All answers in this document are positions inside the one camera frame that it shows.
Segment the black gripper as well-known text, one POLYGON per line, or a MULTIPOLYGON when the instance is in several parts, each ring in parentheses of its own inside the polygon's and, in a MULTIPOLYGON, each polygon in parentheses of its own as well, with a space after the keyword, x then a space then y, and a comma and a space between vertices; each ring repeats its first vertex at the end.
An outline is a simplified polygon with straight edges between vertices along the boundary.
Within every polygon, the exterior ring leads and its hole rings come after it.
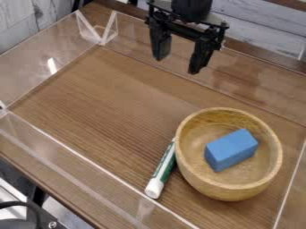
POLYGON ((146 0, 153 56, 162 61, 170 55, 173 34, 197 42, 189 73, 198 74, 208 66, 214 50, 221 50, 226 20, 210 12, 213 0, 146 0))

